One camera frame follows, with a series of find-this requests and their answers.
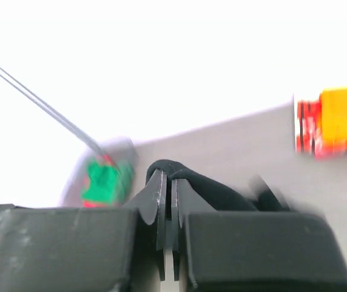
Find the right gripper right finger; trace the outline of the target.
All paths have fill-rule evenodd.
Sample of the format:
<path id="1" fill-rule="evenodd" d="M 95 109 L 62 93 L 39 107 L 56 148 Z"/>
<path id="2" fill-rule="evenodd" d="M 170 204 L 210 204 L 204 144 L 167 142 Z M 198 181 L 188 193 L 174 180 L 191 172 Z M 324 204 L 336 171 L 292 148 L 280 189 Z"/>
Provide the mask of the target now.
<path id="1" fill-rule="evenodd" d="M 192 212 L 215 212 L 186 179 L 172 181 L 171 221 L 172 221 L 172 256 L 174 281 L 180 280 L 180 273 L 186 267 L 186 230 L 185 221 Z"/>

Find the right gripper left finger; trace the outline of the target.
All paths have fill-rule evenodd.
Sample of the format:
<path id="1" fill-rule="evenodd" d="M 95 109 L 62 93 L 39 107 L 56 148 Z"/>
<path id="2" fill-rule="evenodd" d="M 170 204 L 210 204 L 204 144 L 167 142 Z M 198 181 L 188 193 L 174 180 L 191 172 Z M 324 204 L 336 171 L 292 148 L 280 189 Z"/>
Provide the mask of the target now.
<path id="1" fill-rule="evenodd" d="M 125 204 L 138 210 L 135 231 L 135 260 L 149 258 L 165 279 L 166 174 L 156 169 L 145 187 Z"/>

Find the black t-shirt blue logo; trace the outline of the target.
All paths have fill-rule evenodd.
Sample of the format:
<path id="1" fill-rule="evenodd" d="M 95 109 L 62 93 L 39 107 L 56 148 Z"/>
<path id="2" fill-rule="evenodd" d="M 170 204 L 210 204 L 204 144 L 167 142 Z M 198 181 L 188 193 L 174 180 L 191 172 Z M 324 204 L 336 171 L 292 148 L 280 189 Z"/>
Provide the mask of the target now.
<path id="1" fill-rule="evenodd" d="M 234 189 L 199 174 L 180 162 L 160 159 L 152 163 L 145 181 L 148 182 L 155 170 L 167 175 L 170 184 L 175 179 L 186 179 L 191 187 L 213 208 L 223 211 L 291 212 L 287 204 L 280 202 L 272 190 L 264 185 L 255 191 L 255 198 L 243 196 Z"/>

